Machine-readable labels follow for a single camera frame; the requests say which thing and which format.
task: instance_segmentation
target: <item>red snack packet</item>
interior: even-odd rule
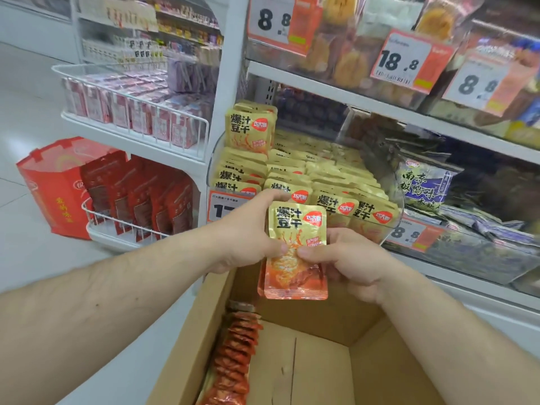
[[[95,212],[106,216],[111,215],[111,205],[107,195],[105,179],[109,173],[119,169],[125,162],[126,153],[123,150],[117,150],[80,167],[80,178],[88,191],[88,195],[92,198]]]
[[[223,343],[224,347],[229,347],[232,349],[235,349],[236,351],[243,352],[247,355],[255,355],[255,348],[253,348],[253,345],[247,345],[244,342],[237,341],[234,339],[228,339]]]
[[[219,374],[219,375],[225,375],[226,377],[230,378],[231,380],[235,380],[235,381],[245,381],[246,380],[246,376],[238,371],[232,371],[230,369],[227,369],[225,367],[216,367],[215,368],[215,371]]]
[[[233,321],[232,327],[243,327],[253,330],[262,330],[264,327],[258,321],[246,321],[246,320],[236,320]]]
[[[259,339],[259,332],[256,329],[247,329],[237,326],[231,326],[229,328],[229,331],[231,333],[235,333],[238,335],[245,335],[246,337],[251,338],[252,340],[258,340]]]
[[[250,345],[251,347],[254,347],[254,346],[259,344],[257,342],[257,340],[254,340],[253,338],[246,337],[245,335],[229,333],[229,338],[232,338],[232,339],[237,340],[237,341],[242,341],[242,342]]]
[[[152,228],[159,233],[172,234],[172,220],[169,217],[165,199],[169,192],[177,185],[171,175],[160,176],[158,183],[150,188],[150,200],[152,202]]]
[[[130,208],[127,203],[127,182],[136,173],[142,173],[142,165],[136,159],[131,159],[120,168],[113,170],[105,179],[109,204],[111,206],[111,217],[133,223]],[[131,231],[129,224],[114,222],[116,234]]]
[[[244,364],[244,365],[248,365],[249,362],[251,361],[251,355],[241,353],[239,351],[236,351],[234,349],[227,348],[227,347],[219,347],[218,348],[218,354],[227,356],[231,360],[234,360],[234,361],[236,361],[236,362],[238,362],[240,364]]]
[[[218,367],[223,367],[226,369],[230,369],[231,371],[240,372],[241,374],[247,374],[247,372],[249,371],[249,366],[233,361],[227,356],[217,356],[214,360],[214,363]]]
[[[225,375],[218,375],[214,387],[236,392],[237,394],[247,394],[249,392],[249,383],[246,379],[244,381],[235,381]]]
[[[208,401],[212,405],[246,405],[245,394],[237,394],[216,387],[212,388],[210,392],[212,394],[208,397]]]
[[[233,317],[236,317],[240,320],[247,320],[247,321],[257,321],[261,319],[261,316],[257,313],[247,313],[243,311],[237,311],[235,313],[232,313]]]
[[[150,201],[150,187],[157,181],[156,175],[138,173],[127,183],[127,204],[130,208],[131,218],[137,226],[152,229],[152,202]],[[150,236],[149,231],[136,229],[136,241]]]
[[[168,215],[172,221],[172,234],[191,229],[193,219],[192,203],[192,181],[188,176],[185,176],[165,198]]]

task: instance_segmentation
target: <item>red shopping bag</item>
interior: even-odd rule
[[[89,240],[81,204],[89,198],[80,166],[118,149],[85,138],[60,139],[17,162],[51,232]]]

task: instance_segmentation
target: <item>open cardboard box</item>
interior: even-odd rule
[[[229,299],[254,303],[265,329],[248,405],[440,405],[441,396],[382,310],[342,284],[325,301],[267,300],[259,265],[206,277],[147,405],[193,405]]]

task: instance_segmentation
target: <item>white wire basket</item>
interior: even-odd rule
[[[52,69],[63,79],[65,119],[84,123],[96,129],[97,133],[101,129],[176,155],[204,161],[213,109],[212,95],[186,94],[185,97],[192,101],[178,109],[182,105],[174,107],[153,102],[143,98],[148,95],[136,96],[140,92],[134,94],[130,89],[115,89],[110,84],[96,81],[107,76],[121,77],[129,85],[140,87],[148,77],[151,79],[151,75],[143,78],[141,73],[163,71],[166,63],[55,65]]]
[[[93,241],[118,251],[130,251],[168,237],[167,234],[92,211],[91,201],[85,200],[81,208],[88,217],[86,230]]]

